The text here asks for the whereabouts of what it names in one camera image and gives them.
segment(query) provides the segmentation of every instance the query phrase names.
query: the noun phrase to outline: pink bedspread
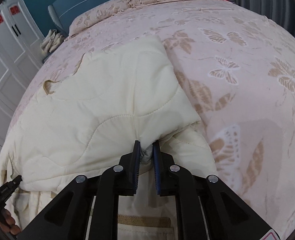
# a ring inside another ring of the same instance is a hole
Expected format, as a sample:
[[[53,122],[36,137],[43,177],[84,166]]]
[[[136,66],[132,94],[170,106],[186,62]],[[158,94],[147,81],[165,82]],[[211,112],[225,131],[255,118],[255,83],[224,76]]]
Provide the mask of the pink bedspread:
[[[202,118],[220,177],[286,239],[295,228],[295,39],[266,17],[223,0],[189,0],[105,19],[46,61],[10,127],[44,80],[73,73],[85,52],[151,34]]]

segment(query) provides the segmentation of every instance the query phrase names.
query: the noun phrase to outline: white sticker with red border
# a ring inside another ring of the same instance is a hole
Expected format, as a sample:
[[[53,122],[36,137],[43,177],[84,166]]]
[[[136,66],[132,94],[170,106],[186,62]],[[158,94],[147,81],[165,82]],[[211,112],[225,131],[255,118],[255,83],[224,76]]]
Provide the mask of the white sticker with red border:
[[[262,237],[260,240],[280,240],[278,235],[275,233],[273,229],[271,229],[269,232],[267,232],[264,237]]]

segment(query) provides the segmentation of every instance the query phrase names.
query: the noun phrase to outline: bed sheet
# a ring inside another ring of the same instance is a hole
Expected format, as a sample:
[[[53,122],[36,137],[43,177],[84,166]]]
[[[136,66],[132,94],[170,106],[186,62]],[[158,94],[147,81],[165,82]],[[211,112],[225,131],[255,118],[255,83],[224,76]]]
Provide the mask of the bed sheet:
[[[155,34],[201,116],[220,178],[286,239],[295,228],[295,39],[237,5],[175,1],[95,24],[45,62],[10,127],[42,83],[73,73],[85,52]]]

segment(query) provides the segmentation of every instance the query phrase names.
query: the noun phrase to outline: pile of clothes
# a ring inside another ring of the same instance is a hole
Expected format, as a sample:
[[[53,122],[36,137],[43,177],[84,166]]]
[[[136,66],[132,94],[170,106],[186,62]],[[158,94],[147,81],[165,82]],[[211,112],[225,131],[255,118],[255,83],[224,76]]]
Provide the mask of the pile of clothes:
[[[41,49],[44,56],[54,52],[64,41],[65,37],[62,33],[57,33],[57,30],[49,30],[48,35],[41,43]]]

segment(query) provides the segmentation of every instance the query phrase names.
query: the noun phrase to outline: white wardrobe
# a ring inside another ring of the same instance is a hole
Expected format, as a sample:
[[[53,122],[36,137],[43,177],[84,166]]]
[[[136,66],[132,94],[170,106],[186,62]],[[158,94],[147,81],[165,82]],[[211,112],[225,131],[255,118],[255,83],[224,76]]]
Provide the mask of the white wardrobe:
[[[26,88],[42,66],[44,36],[23,0],[0,5],[0,150]]]

